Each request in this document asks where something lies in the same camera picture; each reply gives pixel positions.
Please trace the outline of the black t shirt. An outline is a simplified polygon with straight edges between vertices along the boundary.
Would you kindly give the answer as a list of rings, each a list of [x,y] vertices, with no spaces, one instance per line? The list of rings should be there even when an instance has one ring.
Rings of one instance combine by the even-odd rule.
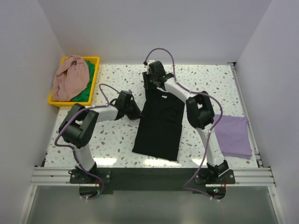
[[[132,152],[176,161],[185,104],[158,89],[146,90],[145,97]]]

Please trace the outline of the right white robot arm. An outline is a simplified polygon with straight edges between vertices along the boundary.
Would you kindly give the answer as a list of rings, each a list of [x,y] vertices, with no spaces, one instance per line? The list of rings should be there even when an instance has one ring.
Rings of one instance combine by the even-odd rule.
[[[208,178],[213,183],[219,183],[224,179],[229,167],[214,131],[219,120],[214,120],[215,113],[211,99],[216,99],[208,95],[206,91],[192,92],[185,88],[177,81],[174,74],[165,72],[160,61],[143,64],[147,67],[142,74],[146,89],[160,88],[185,103],[187,120],[205,144]]]

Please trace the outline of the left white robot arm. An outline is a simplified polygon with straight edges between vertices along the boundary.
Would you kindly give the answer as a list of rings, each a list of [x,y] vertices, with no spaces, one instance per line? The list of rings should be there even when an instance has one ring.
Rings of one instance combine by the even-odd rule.
[[[108,105],[84,107],[74,104],[63,120],[54,142],[57,147],[69,147],[72,150],[77,167],[81,170],[80,177],[86,183],[96,180],[97,165],[89,148],[89,141],[97,123],[115,121],[127,116],[130,120],[140,118],[132,91],[121,91],[118,98]]]

